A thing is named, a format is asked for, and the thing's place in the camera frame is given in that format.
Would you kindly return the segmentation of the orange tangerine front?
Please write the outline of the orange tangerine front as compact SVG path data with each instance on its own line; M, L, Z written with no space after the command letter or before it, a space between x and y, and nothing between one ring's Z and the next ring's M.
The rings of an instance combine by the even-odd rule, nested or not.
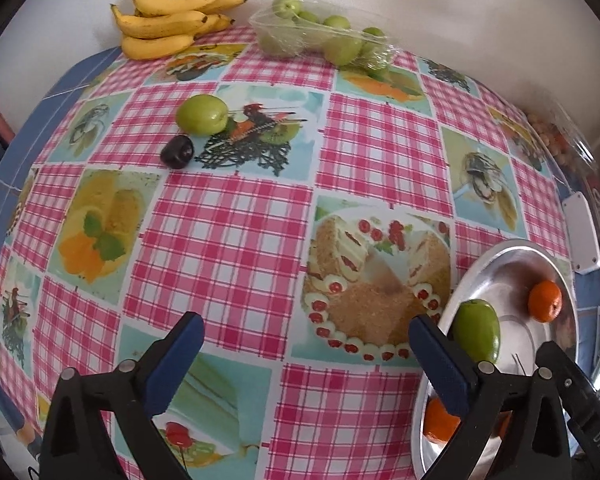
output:
M434 396L428 400L422 434L430 442L445 444L460 426L460 418L449 414L441 400Z

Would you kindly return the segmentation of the large green mango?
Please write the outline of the large green mango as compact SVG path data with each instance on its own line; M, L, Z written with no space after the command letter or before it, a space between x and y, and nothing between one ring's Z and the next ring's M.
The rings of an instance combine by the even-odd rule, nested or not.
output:
M482 299L463 301L451 326L455 343L476 363L495 364L501 348L501 327L494 307Z

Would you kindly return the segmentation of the dark plum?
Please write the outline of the dark plum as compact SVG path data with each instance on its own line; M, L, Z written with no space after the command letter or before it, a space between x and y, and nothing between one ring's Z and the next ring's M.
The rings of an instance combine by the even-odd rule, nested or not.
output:
M194 158L195 148L187 134L174 136L161 150L160 160L171 169L183 169Z

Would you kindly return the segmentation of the small green apple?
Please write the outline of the small green apple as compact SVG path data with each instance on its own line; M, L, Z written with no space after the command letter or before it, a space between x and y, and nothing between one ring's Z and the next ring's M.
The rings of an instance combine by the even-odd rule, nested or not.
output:
M192 136L213 136L225 129L229 114L227 105L217 96L196 94L178 107L175 122Z

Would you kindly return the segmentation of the orange tangerine with stem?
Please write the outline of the orange tangerine with stem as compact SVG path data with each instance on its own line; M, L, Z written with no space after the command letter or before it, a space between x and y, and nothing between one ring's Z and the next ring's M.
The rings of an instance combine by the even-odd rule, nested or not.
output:
M496 421L494 431L495 431L495 434L501 440L503 440L506 436L506 432L508 430L508 426L509 426L511 418L512 418L511 412L502 413L500 416L498 416L498 420Z

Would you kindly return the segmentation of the large steel plate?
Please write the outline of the large steel plate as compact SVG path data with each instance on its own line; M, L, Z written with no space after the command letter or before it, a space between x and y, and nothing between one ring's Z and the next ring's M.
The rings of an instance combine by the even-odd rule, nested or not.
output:
M554 321L540 323L528 312L532 287L551 281L562 292L562 310ZM508 240L487 250L466 271L438 323L447 333L460 304L481 299L495 310L501 329L496 367L502 373L531 375L535 353L545 341L555 341L573 361L578 358L578 322L572 287L548 252L528 240Z

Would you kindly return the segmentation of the checkered fruit tablecloth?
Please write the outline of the checkered fruit tablecloth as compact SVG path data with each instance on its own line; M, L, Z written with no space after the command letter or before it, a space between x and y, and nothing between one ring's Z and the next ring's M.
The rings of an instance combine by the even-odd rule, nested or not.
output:
M196 94L223 131L176 124ZM195 155L171 169L178 134ZM408 52L366 75L239 27L96 54L0 163L0 411L36 454L65 368L109 372L194 311L204 346L156 420L192 477L411 479L407 323L508 240L572 281L560 192L521 110Z

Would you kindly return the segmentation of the clear tray of longans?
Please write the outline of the clear tray of longans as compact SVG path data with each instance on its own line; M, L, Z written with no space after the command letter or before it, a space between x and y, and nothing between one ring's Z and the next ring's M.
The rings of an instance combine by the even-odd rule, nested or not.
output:
M546 96L522 110L560 169L596 174L598 165L592 150L562 104Z

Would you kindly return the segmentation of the banana bunch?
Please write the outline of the banana bunch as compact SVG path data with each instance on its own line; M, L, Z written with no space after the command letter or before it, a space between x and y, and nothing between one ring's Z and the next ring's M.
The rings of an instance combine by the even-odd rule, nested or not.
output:
M134 12L110 6L121 32L121 50L132 61L167 58L193 47L196 40L234 24L228 12L248 0L132 0Z

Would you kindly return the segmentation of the clear tray of green fruit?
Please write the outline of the clear tray of green fruit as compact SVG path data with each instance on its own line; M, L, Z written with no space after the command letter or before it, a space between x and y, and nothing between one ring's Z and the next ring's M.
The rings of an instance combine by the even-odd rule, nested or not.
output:
M272 0L249 24L271 58L321 55L335 67L377 72L399 53L391 26L379 16L322 0Z

